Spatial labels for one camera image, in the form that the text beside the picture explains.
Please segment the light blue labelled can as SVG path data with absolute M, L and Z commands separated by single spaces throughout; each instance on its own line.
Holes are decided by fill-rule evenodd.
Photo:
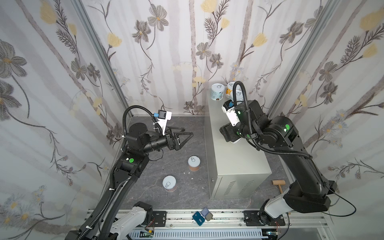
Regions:
M 214 101 L 221 101 L 223 99 L 226 87 L 222 84 L 213 84 L 211 86 L 211 99 Z

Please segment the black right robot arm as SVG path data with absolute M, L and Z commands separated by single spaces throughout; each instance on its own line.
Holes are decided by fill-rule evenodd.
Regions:
M 228 100 L 222 110 L 230 120 L 220 128 L 226 142 L 245 139 L 258 151 L 278 155 L 294 175 L 295 181 L 287 191 L 262 206 L 264 213 L 276 216 L 290 211 L 317 213 L 329 209 L 329 195 L 337 184 L 320 173 L 289 118 L 269 120 L 256 100 L 237 105 Z

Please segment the brown labelled can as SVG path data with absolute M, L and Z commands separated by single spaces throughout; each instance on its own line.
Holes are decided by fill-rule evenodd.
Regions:
M 200 168 L 200 164 L 201 164 L 201 160 L 199 157 L 197 157 L 197 156 L 189 157 L 188 165 L 189 165 L 190 171 L 192 171 L 192 172 L 198 171 Z

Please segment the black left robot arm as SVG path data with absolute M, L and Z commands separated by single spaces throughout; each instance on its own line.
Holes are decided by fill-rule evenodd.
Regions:
M 150 162 L 153 151 L 180 150 L 192 137 L 184 128 L 169 127 L 165 134 L 149 131 L 146 124 L 130 126 L 126 145 L 112 167 L 109 187 L 101 200 L 79 230 L 70 231 L 67 240 L 122 240 L 137 226 L 147 226 L 153 221 L 153 207 L 138 202 L 121 218 L 117 214 L 128 192 L 142 175 Z

